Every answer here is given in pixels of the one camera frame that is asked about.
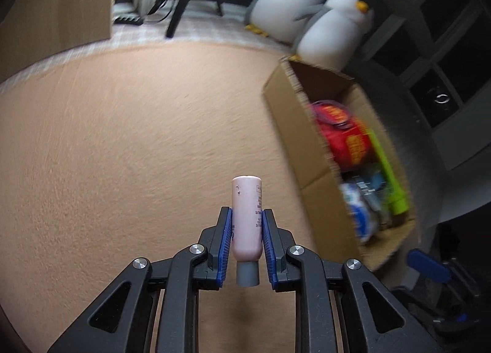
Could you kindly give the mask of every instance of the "blue gripper pad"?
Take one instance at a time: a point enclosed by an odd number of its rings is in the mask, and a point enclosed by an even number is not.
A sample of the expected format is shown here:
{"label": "blue gripper pad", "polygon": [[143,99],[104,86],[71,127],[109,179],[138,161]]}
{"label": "blue gripper pad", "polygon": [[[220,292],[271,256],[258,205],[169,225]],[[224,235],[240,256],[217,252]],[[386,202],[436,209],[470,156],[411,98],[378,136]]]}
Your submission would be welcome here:
{"label": "blue gripper pad", "polygon": [[220,251],[218,253],[217,284],[221,288],[227,275],[228,254],[230,252],[230,240],[232,239],[232,208],[228,209],[227,221],[223,231]]}
{"label": "blue gripper pad", "polygon": [[269,230],[268,220],[264,211],[262,211],[263,223],[263,245],[264,256],[266,257],[266,266],[268,268],[268,278],[273,289],[278,285],[278,275],[276,273],[276,255],[274,254],[273,242],[271,240],[271,231]]}
{"label": "blue gripper pad", "polygon": [[452,278],[452,274],[446,266],[431,259],[431,257],[421,252],[419,249],[412,249],[409,251],[407,264],[412,269],[419,271],[425,277],[440,284],[446,284]]}

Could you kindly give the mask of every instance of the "red bag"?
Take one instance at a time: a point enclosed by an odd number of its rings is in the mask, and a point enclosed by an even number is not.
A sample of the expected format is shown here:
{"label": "red bag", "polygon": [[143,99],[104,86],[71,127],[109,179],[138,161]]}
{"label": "red bag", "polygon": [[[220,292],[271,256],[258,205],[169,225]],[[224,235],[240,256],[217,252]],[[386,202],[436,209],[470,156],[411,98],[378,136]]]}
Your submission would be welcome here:
{"label": "red bag", "polygon": [[317,115],[321,134],[329,144],[341,171],[347,172],[359,167],[372,148],[362,121],[337,101],[316,101],[312,109]]}

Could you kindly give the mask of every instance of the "gray bottle cap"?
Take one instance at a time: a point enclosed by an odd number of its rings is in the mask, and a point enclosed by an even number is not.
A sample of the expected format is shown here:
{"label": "gray bottle cap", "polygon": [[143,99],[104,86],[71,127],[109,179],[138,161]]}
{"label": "gray bottle cap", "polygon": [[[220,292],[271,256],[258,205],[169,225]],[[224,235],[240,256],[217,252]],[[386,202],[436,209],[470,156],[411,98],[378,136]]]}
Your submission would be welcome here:
{"label": "gray bottle cap", "polygon": [[237,285],[240,287],[259,285],[259,262],[237,262]]}

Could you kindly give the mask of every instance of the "wooden cabinet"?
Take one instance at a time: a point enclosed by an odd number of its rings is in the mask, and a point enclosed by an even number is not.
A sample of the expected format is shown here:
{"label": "wooden cabinet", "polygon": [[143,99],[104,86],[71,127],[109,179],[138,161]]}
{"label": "wooden cabinet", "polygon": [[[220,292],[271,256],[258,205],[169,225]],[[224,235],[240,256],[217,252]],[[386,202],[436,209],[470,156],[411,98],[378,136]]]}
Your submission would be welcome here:
{"label": "wooden cabinet", "polygon": [[0,82],[70,48],[109,39],[114,0],[16,0],[0,24]]}

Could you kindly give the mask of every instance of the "pink plastic bottle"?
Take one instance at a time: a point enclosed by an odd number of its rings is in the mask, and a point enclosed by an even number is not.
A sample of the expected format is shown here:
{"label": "pink plastic bottle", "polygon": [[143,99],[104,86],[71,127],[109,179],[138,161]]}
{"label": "pink plastic bottle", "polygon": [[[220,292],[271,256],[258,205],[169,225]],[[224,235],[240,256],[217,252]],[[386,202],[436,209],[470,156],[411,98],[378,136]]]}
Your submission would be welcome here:
{"label": "pink plastic bottle", "polygon": [[237,260],[237,284],[259,285],[263,254],[261,179],[240,176],[232,180],[232,253]]}

